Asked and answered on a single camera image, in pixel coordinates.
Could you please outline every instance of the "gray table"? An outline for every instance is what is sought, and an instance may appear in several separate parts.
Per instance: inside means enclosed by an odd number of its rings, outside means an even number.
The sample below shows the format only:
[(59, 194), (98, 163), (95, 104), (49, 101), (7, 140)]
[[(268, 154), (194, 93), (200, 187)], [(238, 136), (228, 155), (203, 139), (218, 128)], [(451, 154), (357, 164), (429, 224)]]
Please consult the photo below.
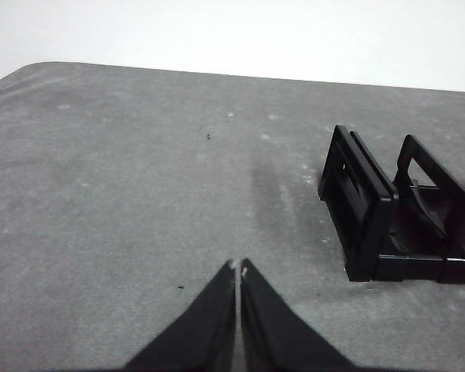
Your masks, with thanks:
[(465, 371), (465, 285), (346, 279), (315, 192), (337, 123), (390, 177), (413, 133), (465, 184), (465, 93), (68, 63), (0, 80), (0, 371), (121, 366), (240, 257), (353, 362)]

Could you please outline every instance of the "black holder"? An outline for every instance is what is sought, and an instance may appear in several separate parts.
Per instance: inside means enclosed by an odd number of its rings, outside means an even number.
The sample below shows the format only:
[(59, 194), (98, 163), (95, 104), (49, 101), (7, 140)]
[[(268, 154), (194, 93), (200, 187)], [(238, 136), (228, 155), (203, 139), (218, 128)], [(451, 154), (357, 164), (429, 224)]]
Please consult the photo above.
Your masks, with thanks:
[[(411, 161), (436, 186), (408, 175)], [(351, 281), (465, 283), (465, 188), (407, 135), (394, 181), (356, 132), (336, 126), (319, 185)]]

